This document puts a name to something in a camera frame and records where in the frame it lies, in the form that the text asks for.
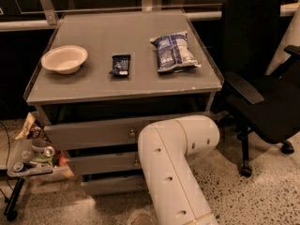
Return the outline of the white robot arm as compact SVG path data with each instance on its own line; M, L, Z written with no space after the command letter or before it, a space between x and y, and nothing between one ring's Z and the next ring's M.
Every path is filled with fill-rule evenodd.
M142 129L138 153L159 225L218 225L187 156L207 156L218 144L215 122L190 115Z

